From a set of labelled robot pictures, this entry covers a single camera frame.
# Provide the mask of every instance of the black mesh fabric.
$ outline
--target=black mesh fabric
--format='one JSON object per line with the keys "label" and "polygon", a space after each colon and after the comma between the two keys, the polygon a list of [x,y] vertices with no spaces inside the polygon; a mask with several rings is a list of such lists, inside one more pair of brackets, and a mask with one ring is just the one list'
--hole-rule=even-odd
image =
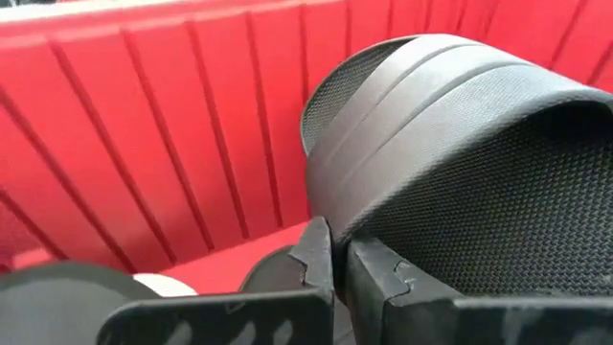
{"label": "black mesh fabric", "polygon": [[407,41],[393,40],[362,51],[336,67],[319,85],[306,104],[300,124],[306,154],[362,82]]}
{"label": "black mesh fabric", "polygon": [[534,114],[433,167],[357,230],[462,293],[613,295],[613,117],[597,103]]}

